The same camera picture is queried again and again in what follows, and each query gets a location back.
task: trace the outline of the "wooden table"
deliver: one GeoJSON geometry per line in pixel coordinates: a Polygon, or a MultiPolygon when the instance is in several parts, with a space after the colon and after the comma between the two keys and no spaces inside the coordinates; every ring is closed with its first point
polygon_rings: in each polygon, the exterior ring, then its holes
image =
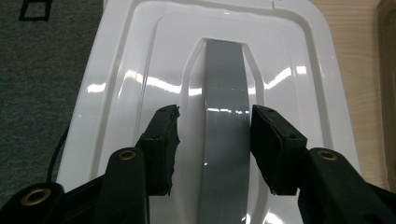
{"type": "Polygon", "coordinates": [[[379,0],[311,0],[332,30],[363,178],[389,189],[378,69],[379,0]]]}

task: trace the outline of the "glossy white surface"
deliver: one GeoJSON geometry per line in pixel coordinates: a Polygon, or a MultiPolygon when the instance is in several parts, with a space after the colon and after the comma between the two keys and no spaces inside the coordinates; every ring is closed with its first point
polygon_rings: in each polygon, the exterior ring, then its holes
{"type": "MultiPolygon", "coordinates": [[[[112,152],[134,146],[156,109],[177,104],[174,187],[171,197],[150,197],[151,223],[196,223],[208,38],[243,45],[250,109],[274,108],[308,147],[340,151],[359,170],[329,27],[309,1],[110,0],[64,149],[58,182],[66,190],[101,175],[112,152]]],[[[252,157],[241,221],[302,222],[297,198],[270,195],[252,157]]]]}

